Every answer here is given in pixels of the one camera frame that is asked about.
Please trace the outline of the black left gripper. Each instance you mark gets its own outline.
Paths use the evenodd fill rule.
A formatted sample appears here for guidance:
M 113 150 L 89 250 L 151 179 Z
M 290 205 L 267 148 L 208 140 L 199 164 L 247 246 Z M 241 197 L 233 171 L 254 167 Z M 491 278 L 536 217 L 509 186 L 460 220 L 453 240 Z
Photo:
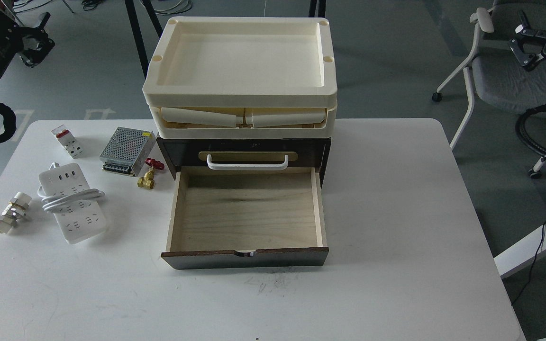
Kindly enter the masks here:
M 48 34 L 45 31 L 45 26 L 50 19 L 49 12 L 44 12 L 39 15 L 39 22 L 35 27 L 25 27 L 14 17 L 0 10 L 0 60 L 7 60 L 19 54 L 24 65 L 35 67 L 44 58 L 50 54 L 55 46 L 52 39 L 47 39 Z M 27 38 L 45 38 L 37 40 L 35 48 L 25 48 L 24 37 Z

